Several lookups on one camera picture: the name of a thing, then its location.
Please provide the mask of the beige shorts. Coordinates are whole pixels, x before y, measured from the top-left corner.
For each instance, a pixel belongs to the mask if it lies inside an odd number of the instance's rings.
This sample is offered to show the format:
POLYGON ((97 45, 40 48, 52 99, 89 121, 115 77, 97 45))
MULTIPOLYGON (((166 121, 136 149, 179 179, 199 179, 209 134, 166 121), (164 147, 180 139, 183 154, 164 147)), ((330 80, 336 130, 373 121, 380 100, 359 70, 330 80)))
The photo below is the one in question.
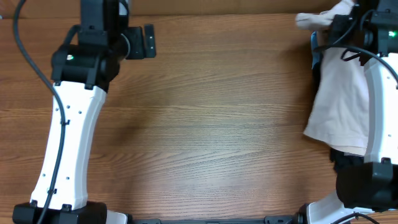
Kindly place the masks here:
POLYGON ((345 154, 363 156, 369 134, 368 84, 359 60, 343 61, 343 51, 312 53, 320 84, 304 134, 345 154))

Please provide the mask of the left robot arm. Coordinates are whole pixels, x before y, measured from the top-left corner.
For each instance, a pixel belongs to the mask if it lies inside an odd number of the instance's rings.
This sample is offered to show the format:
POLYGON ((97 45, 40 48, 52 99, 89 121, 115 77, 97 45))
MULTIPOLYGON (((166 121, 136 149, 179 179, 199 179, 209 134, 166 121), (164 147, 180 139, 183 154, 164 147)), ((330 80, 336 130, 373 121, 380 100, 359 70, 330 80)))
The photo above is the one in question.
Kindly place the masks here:
POLYGON ((27 203, 14 207, 14 223, 131 223, 132 216, 91 202, 87 169, 93 134, 109 84, 123 60, 156 55, 154 26, 129 25, 128 0, 80 3, 81 21, 52 55, 43 78, 53 95, 49 138, 40 177, 27 203))

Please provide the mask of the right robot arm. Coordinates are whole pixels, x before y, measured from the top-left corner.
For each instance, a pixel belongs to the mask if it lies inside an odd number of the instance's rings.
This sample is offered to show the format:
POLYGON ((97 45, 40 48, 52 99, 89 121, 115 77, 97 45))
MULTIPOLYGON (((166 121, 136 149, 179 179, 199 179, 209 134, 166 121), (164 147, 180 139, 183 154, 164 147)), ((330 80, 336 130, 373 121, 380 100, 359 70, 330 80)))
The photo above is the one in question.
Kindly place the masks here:
POLYGON ((397 2, 340 1, 299 13, 320 71, 305 135, 331 147, 335 190, 294 223, 349 223, 397 209, 397 2))

